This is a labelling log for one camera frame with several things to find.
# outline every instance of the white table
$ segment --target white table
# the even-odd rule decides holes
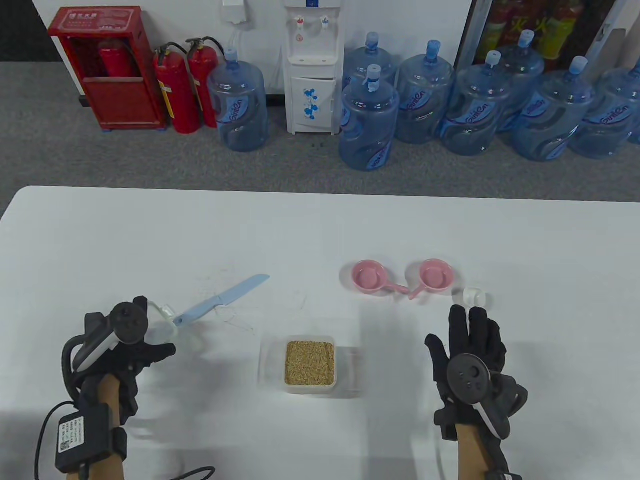
[[[431,426],[440,401],[423,345],[429,332],[446,337],[451,297],[373,298],[340,279],[371,258],[404,282],[407,266],[435,257],[492,296],[505,373],[529,389],[503,444],[512,471],[633,478],[639,237],[634,204],[23,189],[0,223],[0,463],[15,478],[31,474],[40,421],[66,399],[62,345],[82,332],[85,313],[139,294],[182,310],[268,273],[201,321],[206,353],[179,351],[139,377],[127,477],[213,464],[218,480],[437,478],[439,448],[454,479],[456,446]],[[261,338],[297,333],[375,348],[376,400],[259,388]],[[60,476],[54,430],[43,479]]]

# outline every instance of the red label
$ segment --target red label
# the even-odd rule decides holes
[[[129,28],[133,10],[121,8],[96,8],[89,10],[69,10],[62,20],[60,29],[71,31],[126,31]]]

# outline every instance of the blue flower pattern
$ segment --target blue flower pattern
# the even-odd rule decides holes
[[[307,117],[309,120],[315,120],[316,116],[314,115],[314,112],[318,110],[318,105],[314,103],[318,99],[316,95],[316,89],[315,88],[312,88],[311,90],[305,89],[304,92],[305,92],[305,96],[307,97],[307,107],[305,108],[305,117]]]

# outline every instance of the red fire extinguisher cabinet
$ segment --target red fire extinguisher cabinet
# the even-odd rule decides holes
[[[139,6],[63,7],[49,27],[104,130],[166,128],[141,12]]]

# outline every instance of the grain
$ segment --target grain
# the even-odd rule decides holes
[[[284,381],[287,385],[327,386],[333,383],[333,345],[327,342],[289,342]]]

